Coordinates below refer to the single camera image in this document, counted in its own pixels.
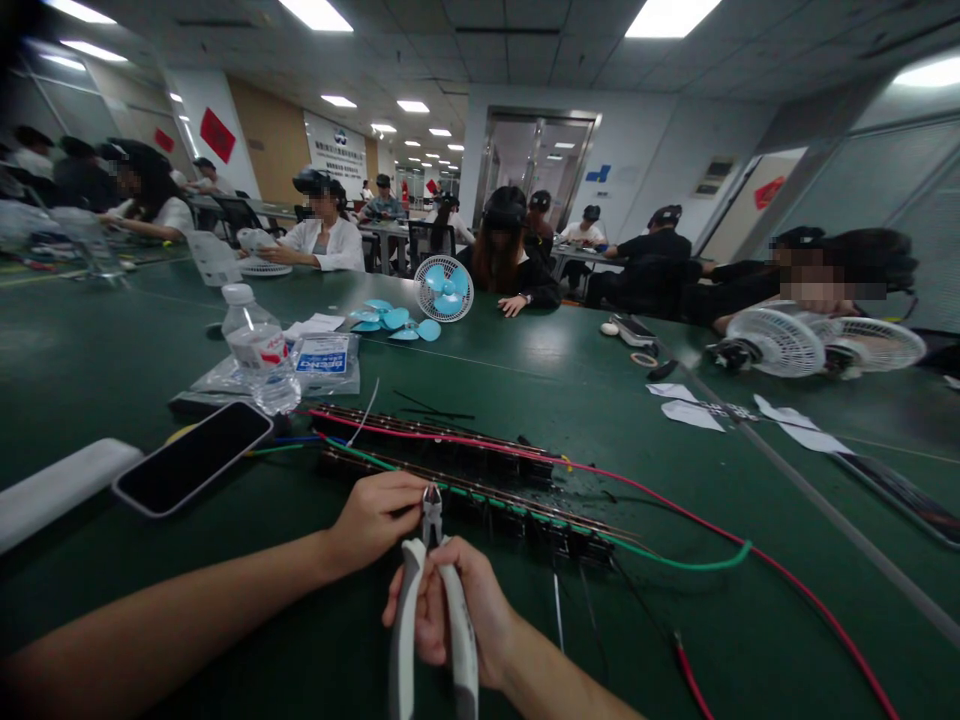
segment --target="plastic bottle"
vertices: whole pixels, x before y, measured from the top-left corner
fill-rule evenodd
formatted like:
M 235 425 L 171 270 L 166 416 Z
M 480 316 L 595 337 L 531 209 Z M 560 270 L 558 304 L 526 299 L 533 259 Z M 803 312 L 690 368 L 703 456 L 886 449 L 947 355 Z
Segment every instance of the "plastic bottle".
M 249 285 L 223 287 L 230 309 L 223 336 L 257 405 L 270 416 L 288 413 L 300 404 L 300 382 L 293 372 L 280 322 L 257 305 Z

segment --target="pliers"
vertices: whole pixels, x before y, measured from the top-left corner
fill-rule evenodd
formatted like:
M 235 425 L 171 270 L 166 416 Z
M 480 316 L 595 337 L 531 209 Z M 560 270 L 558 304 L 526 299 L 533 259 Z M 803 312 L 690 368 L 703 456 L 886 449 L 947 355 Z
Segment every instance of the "pliers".
M 393 626 L 390 648 L 391 720 L 413 718 L 413 645 L 417 592 L 427 553 L 449 539 L 443 534 L 442 510 L 440 489 L 436 485 L 430 485 L 423 491 L 423 537 L 404 540 L 400 546 L 403 550 L 403 587 L 400 589 L 397 620 Z M 457 569 L 453 565 L 441 565 L 438 569 L 446 591 L 447 611 L 450 615 L 450 648 L 453 655 L 457 720 L 476 720 L 480 683 L 473 623 L 470 621 L 470 612 L 467 610 L 467 601 Z

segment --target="blue fan blade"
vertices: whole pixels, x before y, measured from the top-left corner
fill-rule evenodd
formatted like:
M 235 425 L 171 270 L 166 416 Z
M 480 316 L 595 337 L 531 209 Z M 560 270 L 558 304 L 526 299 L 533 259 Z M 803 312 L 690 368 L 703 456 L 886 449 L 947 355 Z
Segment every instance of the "blue fan blade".
M 367 300 L 364 305 L 372 307 L 381 312 L 389 312 L 390 310 L 393 310 L 393 305 L 388 303 L 386 300 Z
M 434 265 L 427 270 L 427 274 L 423 276 L 423 279 L 427 283 L 428 288 L 440 292 L 443 290 L 443 283 L 446 282 L 447 276 L 443 274 L 443 268 L 440 265 Z
M 393 335 L 390 336 L 391 340 L 416 340 L 418 337 L 417 331 L 413 328 L 404 328 L 403 330 L 398 330 Z
M 466 295 L 467 290 L 470 289 L 470 275 L 463 268 L 457 268 L 453 271 L 453 274 L 450 275 L 450 282 L 453 283 L 457 295 Z
M 424 320 L 417 328 L 417 335 L 427 342 L 433 342 L 440 337 L 440 323 L 436 320 Z
M 463 307 L 463 298 L 459 295 L 440 295 L 433 306 L 441 315 L 455 315 Z
M 380 323 L 359 322 L 350 328 L 350 332 L 375 332 L 380 329 Z
M 384 315 L 380 322 L 387 330 L 399 330 L 403 324 L 410 319 L 410 311 L 406 308 L 397 308 Z

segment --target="red decoration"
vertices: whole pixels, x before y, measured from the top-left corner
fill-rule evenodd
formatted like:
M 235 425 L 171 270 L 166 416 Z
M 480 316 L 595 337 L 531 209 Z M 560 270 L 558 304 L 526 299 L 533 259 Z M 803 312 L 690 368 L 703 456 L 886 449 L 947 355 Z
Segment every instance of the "red decoration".
M 237 138 L 210 108 L 207 108 L 203 114 L 203 120 L 200 121 L 200 137 L 218 158 L 225 163 L 230 162 L 230 155 L 233 153 L 233 146 L 237 144 Z
M 753 200 L 757 204 L 757 210 L 763 210 L 772 203 L 773 198 L 777 196 L 777 193 L 786 181 L 787 178 L 781 175 L 773 182 L 768 182 L 766 185 L 758 187 L 753 193 Z
M 173 152 L 173 138 L 167 135 L 163 130 L 157 128 L 157 131 L 153 134 L 153 141 L 160 147 L 161 150 L 167 153 Z

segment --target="green wire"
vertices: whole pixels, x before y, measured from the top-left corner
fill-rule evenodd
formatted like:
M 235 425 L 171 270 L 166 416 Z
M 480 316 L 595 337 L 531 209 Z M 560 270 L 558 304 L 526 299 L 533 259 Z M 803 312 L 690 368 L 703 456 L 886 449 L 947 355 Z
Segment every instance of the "green wire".
M 343 450 L 344 452 L 348 452 L 351 455 L 356 455 L 357 457 L 363 458 L 369 463 L 373 463 L 379 468 L 382 468 L 384 470 L 397 470 L 397 468 L 395 468 L 393 465 L 385 463 L 382 460 L 378 460 L 375 457 L 371 457 L 370 455 L 367 455 L 366 453 L 362 453 L 359 450 L 354 450 L 353 448 L 347 447 L 346 445 L 341 445 L 338 442 L 334 442 L 330 438 L 324 438 L 324 440 L 326 440 L 327 444 L 337 448 L 337 450 Z M 276 448 L 275 450 L 259 450 L 254 454 L 256 455 L 260 453 L 276 452 L 276 450 L 290 450 L 293 448 L 301 448 L 301 447 L 303 447 L 303 445 L 288 445 L 283 448 Z M 562 520 L 554 520 L 551 517 L 533 512 L 532 510 L 527 510 L 526 508 L 520 508 L 515 505 L 505 504 L 500 500 L 494 500 L 493 498 L 488 498 L 486 495 L 481 495 L 480 493 L 474 492 L 472 490 L 467 491 L 458 487 L 450 487 L 444 483 L 435 483 L 435 484 L 441 490 L 449 489 L 451 492 L 456 493 L 457 495 L 464 495 L 466 497 L 473 497 L 474 499 L 480 499 L 489 503 L 490 505 L 493 505 L 494 507 L 507 507 L 519 515 L 530 515 L 531 517 L 537 520 L 540 520 L 541 522 L 552 523 L 553 525 L 556 525 L 557 527 L 560 527 L 560 528 L 569 528 L 576 532 L 583 533 L 584 535 L 590 535 L 590 534 L 593 534 L 594 532 L 591 530 L 587 530 L 585 528 L 580 528 L 575 525 L 571 525 L 570 523 L 563 522 Z M 734 557 L 730 558 L 729 560 L 722 560 L 720 562 L 715 562 L 715 563 L 706 563 L 705 565 L 690 565 L 688 563 L 681 563 L 681 562 L 677 562 L 676 560 L 669 560 L 668 558 L 662 558 L 657 555 L 653 555 L 651 553 L 646 552 L 645 550 L 641 550 L 640 548 L 631 545 L 630 543 L 624 542 L 619 538 L 615 538 L 612 535 L 606 535 L 601 532 L 598 532 L 596 534 L 598 537 L 603 538 L 607 542 L 611 542 L 614 545 L 617 545 L 618 547 L 622 547 L 624 550 L 629 550 L 632 553 L 636 553 L 640 557 L 644 557 L 644 558 L 647 558 L 648 560 L 653 560 L 654 562 L 658 562 L 663 565 L 676 568 L 677 570 L 689 570 L 691 572 L 712 572 L 715 570 L 726 570 L 728 568 L 736 567 L 737 565 L 742 563 L 744 560 L 746 560 L 747 555 L 750 554 L 750 549 L 753 547 L 753 543 L 747 540 L 743 544 L 743 547 L 740 548 L 740 552 L 738 552 Z

